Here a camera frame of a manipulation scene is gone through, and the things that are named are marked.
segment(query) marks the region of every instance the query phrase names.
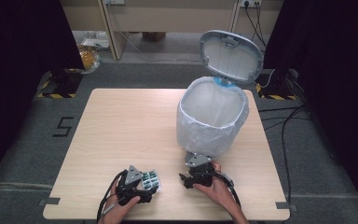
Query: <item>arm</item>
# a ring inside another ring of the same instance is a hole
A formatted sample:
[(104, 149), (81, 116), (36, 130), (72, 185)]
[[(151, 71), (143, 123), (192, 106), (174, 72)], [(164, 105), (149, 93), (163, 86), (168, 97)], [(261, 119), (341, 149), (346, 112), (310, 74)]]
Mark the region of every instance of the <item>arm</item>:
[(118, 198), (116, 195), (116, 185), (117, 181), (110, 189), (111, 197), (106, 201), (103, 211), (110, 207), (112, 204), (114, 204), (114, 206), (105, 215), (101, 216), (98, 224), (119, 224), (121, 220), (123, 220), (123, 218), (130, 212), (133, 206), (135, 206), (139, 200), (141, 200), (141, 197), (136, 196), (132, 198), (126, 205), (121, 206), (119, 203), (117, 203)]
[[(212, 161), (213, 168), (216, 172), (221, 172), (219, 163)], [(240, 206), (235, 202), (223, 180), (213, 177), (213, 183), (210, 187), (205, 187), (200, 184), (194, 184), (194, 189), (198, 189), (208, 196), (214, 203), (224, 207), (231, 215), (235, 224), (249, 224), (245, 214), (242, 212)]]

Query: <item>white trash can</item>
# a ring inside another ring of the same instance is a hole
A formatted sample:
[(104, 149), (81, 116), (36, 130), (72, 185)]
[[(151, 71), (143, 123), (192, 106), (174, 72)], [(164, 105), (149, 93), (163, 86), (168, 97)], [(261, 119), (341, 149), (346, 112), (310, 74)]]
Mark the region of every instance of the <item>white trash can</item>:
[(200, 49), (216, 77), (198, 78), (186, 90), (177, 109), (177, 141), (187, 152), (214, 159), (231, 147), (249, 114), (247, 96), (234, 82), (254, 82), (263, 60), (252, 41), (224, 31), (205, 33)]

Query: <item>white plastic bag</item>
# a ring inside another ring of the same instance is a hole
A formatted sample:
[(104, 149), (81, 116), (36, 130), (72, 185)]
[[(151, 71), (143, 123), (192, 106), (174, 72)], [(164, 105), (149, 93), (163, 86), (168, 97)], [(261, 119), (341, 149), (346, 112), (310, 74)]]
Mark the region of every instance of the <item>white plastic bag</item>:
[(233, 84), (218, 77), (194, 80), (179, 102), (177, 141), (193, 153), (213, 158), (227, 151), (249, 114), (248, 98)]

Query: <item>open gray lid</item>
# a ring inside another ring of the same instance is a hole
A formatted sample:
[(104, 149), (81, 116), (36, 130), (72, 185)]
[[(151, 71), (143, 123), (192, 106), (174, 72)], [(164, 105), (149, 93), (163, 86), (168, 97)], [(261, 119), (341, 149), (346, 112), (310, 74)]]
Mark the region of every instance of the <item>open gray lid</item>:
[(251, 40), (212, 30), (200, 39), (201, 59), (215, 75), (232, 82), (252, 83), (260, 75), (263, 55)]

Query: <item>black curtain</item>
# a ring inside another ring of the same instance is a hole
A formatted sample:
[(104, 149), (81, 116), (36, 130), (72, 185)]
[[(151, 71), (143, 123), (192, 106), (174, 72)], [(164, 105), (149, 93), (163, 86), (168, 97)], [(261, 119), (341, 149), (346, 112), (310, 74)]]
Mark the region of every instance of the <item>black curtain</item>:
[(42, 75), (63, 68), (83, 65), (60, 1), (0, 0), (0, 160)]
[(298, 71), (321, 131), (358, 190), (358, 2), (285, 0), (265, 66)]

